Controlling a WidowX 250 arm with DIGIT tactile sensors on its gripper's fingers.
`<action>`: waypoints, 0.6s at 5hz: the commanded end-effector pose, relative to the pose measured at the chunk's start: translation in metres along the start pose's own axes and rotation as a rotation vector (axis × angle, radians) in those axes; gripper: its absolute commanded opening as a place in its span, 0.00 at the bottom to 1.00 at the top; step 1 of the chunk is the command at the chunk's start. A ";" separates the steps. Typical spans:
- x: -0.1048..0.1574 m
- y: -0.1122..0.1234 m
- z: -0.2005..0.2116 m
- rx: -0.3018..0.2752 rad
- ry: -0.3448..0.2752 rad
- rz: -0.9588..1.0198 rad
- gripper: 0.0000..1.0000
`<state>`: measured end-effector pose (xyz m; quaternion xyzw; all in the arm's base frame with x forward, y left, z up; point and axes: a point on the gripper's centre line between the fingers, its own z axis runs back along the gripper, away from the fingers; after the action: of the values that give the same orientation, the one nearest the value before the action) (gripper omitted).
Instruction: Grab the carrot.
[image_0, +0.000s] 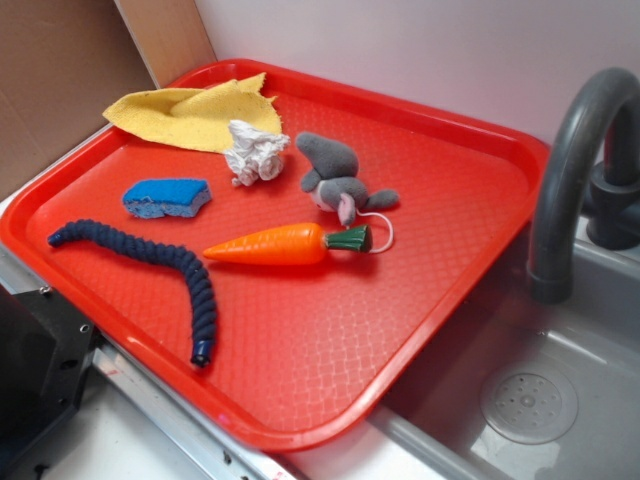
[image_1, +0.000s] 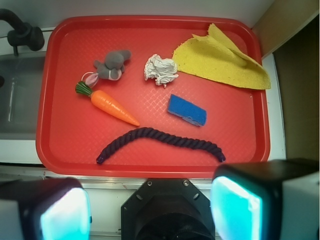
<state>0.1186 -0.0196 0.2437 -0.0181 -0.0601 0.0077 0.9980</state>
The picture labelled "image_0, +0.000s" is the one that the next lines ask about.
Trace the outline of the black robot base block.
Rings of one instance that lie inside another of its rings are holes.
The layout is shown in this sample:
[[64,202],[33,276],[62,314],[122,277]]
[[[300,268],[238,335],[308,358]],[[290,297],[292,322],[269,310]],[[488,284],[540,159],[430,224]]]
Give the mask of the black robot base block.
[[1,289],[1,477],[80,408],[94,324],[57,291]]

